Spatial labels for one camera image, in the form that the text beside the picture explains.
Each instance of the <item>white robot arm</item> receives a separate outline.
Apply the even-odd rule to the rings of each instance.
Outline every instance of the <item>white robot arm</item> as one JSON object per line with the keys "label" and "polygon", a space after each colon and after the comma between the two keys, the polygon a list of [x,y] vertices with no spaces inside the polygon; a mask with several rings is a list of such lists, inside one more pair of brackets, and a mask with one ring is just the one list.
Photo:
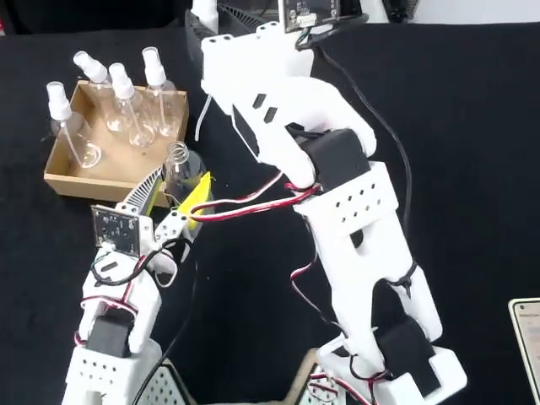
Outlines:
{"label": "white robot arm", "polygon": [[163,242],[187,235],[187,217],[171,210],[154,229],[147,214],[160,182],[158,168],[115,208],[92,207],[100,249],[92,263],[96,273],[90,271],[84,281],[84,314],[74,336],[63,405],[130,405],[161,356],[160,346],[150,339],[161,307],[151,273],[143,270],[119,285],[104,285],[98,279],[122,281],[149,255],[148,269],[155,278],[161,273],[176,275],[176,262]]}
{"label": "white robot arm", "polygon": [[[321,135],[344,130],[349,142],[350,134],[355,135],[356,155],[365,160],[364,169],[341,176],[338,184],[322,184],[321,195],[294,207],[310,226],[343,329],[318,350],[318,362],[329,376],[345,380],[365,397],[374,393],[380,405],[434,405],[461,390],[467,377],[452,351],[430,344],[440,337],[442,325],[397,218],[397,198],[386,166],[367,163],[375,152],[373,130],[332,85],[309,77],[313,52],[296,51],[298,37],[299,33],[284,34],[283,26],[272,22],[251,35],[204,39],[201,86],[231,116],[255,159],[276,166],[299,189],[313,186],[329,170],[321,155],[325,149],[331,154],[332,146],[323,145],[314,158],[293,139],[289,124]],[[363,241],[358,244],[354,236],[359,232]],[[373,288],[380,280],[394,286],[408,317],[377,341],[371,307]],[[343,348],[345,357],[337,354]],[[412,363],[423,363],[416,370],[410,359],[395,360],[393,352],[414,350],[418,355]],[[389,378],[370,386],[368,377],[382,371]]]}

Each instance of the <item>cardboard tray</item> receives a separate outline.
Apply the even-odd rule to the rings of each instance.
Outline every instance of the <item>cardboard tray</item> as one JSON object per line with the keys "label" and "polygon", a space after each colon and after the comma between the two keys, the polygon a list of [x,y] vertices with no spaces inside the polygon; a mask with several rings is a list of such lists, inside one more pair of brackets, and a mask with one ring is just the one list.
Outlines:
{"label": "cardboard tray", "polygon": [[[57,138],[43,178],[57,194],[72,197],[86,197],[96,200],[121,202],[137,184],[156,167],[163,164],[167,155],[167,145],[186,136],[189,106],[187,93],[178,91],[181,101],[181,124],[178,137],[156,135],[154,142],[147,148],[135,148],[126,139],[111,134],[106,124],[100,119],[94,104],[90,100],[89,84],[79,81],[73,92],[71,107],[84,115],[92,128],[89,141],[102,150],[101,161],[90,169],[81,169],[69,159],[69,148],[64,137]],[[163,194],[163,187],[155,204],[168,207]]]}

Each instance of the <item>clear plastic bottle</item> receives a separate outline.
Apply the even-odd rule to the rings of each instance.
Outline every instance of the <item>clear plastic bottle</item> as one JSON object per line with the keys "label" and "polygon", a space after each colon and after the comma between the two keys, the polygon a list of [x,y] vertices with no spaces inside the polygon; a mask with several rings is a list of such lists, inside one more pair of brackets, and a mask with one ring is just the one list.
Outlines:
{"label": "clear plastic bottle", "polygon": [[58,137],[65,137],[71,158],[82,168],[97,165],[101,159],[101,148],[89,141],[90,126],[82,115],[72,111],[64,85],[50,82],[47,86],[51,129]]}
{"label": "clear plastic bottle", "polygon": [[120,132],[121,123],[113,106],[115,92],[112,89],[111,76],[109,76],[106,67],[85,51],[77,52],[73,57],[73,62],[81,68],[90,80],[90,98],[109,131],[113,133]]}
{"label": "clear plastic bottle", "polygon": [[181,106],[176,87],[165,76],[157,48],[144,48],[143,59],[148,83],[146,97],[156,131],[164,137],[176,138],[181,123]]}
{"label": "clear plastic bottle", "polygon": [[[182,204],[207,173],[201,157],[181,141],[173,142],[167,147],[164,170],[165,192],[172,196],[170,197],[171,206]],[[206,201],[197,203],[209,201],[213,201],[211,190],[208,190]],[[203,213],[213,213],[213,209],[207,208]],[[187,227],[189,235],[194,238],[200,227],[200,223],[190,221]]]}
{"label": "clear plastic bottle", "polygon": [[119,121],[119,130],[127,135],[133,146],[146,148],[155,139],[154,121],[143,96],[135,91],[126,69],[121,63],[109,67],[112,88],[115,91],[113,103]]}

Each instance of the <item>white spray nozzle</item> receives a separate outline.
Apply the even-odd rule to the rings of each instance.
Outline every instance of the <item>white spray nozzle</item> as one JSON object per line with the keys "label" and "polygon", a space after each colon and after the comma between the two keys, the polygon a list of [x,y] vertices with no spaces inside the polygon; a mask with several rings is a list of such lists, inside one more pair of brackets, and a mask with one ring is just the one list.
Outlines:
{"label": "white spray nozzle", "polygon": [[101,83],[107,79],[107,69],[85,51],[79,51],[73,57],[73,62],[79,66],[83,73],[94,83]]}
{"label": "white spray nozzle", "polygon": [[161,86],[167,80],[165,70],[159,59],[158,48],[149,46],[143,49],[144,75],[149,86]]}
{"label": "white spray nozzle", "polygon": [[109,66],[112,78],[112,88],[119,99],[131,99],[135,94],[132,80],[127,76],[126,68],[121,63],[113,63]]}
{"label": "white spray nozzle", "polygon": [[57,121],[65,121],[71,116],[71,107],[64,85],[60,82],[50,82],[47,86],[49,95],[49,112],[51,118]]}

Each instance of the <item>black table surface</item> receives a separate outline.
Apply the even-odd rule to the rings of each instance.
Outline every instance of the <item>black table surface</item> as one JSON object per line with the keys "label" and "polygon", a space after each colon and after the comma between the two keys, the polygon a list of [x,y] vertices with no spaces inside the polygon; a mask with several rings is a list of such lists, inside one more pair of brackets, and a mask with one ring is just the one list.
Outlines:
{"label": "black table surface", "polygon": [[[469,377],[451,404],[532,403],[507,303],[540,295],[539,40],[539,24],[374,25],[327,44],[411,159],[409,244],[445,328],[439,344],[455,350]],[[78,49],[124,62],[142,84],[145,46],[160,49],[197,116],[204,94],[182,30],[0,38],[2,403],[60,402],[95,254],[92,202],[59,197],[42,179],[52,145],[45,84],[73,90]],[[316,61],[314,76],[336,84],[373,125],[375,157],[388,163],[402,200],[402,163],[388,134],[337,73]],[[245,195],[275,171],[251,160],[216,105],[191,145],[215,176],[216,197]],[[311,258],[302,220],[281,210],[207,225],[194,257],[193,317],[171,356],[192,395],[203,403],[284,397],[306,350],[336,336],[290,288],[289,273]],[[186,267],[164,292],[153,333],[162,345],[186,315],[194,274]],[[301,286],[330,310],[320,265]]]}

